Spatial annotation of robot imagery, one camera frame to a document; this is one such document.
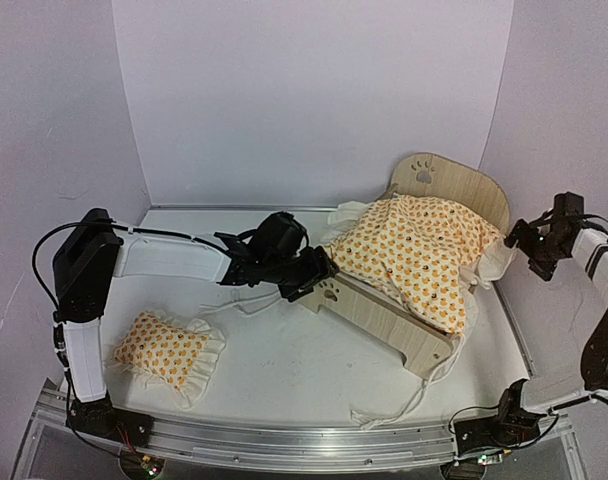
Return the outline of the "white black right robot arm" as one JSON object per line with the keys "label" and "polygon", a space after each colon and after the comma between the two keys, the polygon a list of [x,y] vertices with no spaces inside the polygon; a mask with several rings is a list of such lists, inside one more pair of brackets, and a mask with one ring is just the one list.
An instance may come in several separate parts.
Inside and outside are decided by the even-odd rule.
{"label": "white black right robot arm", "polygon": [[555,373],[514,381],[484,417],[449,420],[456,462],[485,464],[494,456],[529,448],[551,433],[571,407],[608,407],[608,220],[587,213],[582,196],[558,193],[540,217],[518,220],[504,244],[520,250],[530,271],[544,281],[553,278],[560,261],[572,260],[593,286],[602,309],[578,361]]}

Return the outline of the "wooden striped pet bed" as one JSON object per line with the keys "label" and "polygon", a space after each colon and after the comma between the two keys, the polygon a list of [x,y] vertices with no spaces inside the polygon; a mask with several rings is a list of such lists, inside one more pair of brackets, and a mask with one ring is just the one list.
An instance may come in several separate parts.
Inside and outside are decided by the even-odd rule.
{"label": "wooden striped pet bed", "polygon": [[[456,201],[496,226],[504,237],[508,233],[510,210],[501,187],[491,177],[437,154],[418,153],[403,159],[377,200],[395,194]],[[401,354],[406,370],[424,380],[431,368],[455,352],[453,335],[439,332],[341,270],[298,303],[313,313],[329,310],[377,338]]]}

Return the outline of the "duck print mattress cushion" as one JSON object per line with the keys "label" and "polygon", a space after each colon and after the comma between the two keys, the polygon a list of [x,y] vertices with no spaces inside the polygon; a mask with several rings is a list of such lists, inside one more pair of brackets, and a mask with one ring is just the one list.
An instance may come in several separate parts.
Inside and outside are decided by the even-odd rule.
{"label": "duck print mattress cushion", "polygon": [[455,352],[430,369],[399,413],[351,413],[364,430],[407,420],[459,359],[478,317],[472,288],[488,289],[501,279],[516,251],[496,226],[456,201],[399,194],[339,205],[321,243],[343,273],[455,339]]}

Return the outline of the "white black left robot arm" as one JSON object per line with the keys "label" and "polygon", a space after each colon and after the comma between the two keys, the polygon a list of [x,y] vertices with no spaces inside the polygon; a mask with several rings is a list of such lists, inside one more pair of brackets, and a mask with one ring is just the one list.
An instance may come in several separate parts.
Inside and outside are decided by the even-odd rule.
{"label": "white black left robot arm", "polygon": [[199,304],[261,287],[294,302],[337,274],[287,212],[242,233],[190,234],[120,223],[101,208],[46,234],[63,242],[43,288],[63,366],[66,424],[78,436],[149,443],[152,393],[192,406],[208,385],[224,338]]}

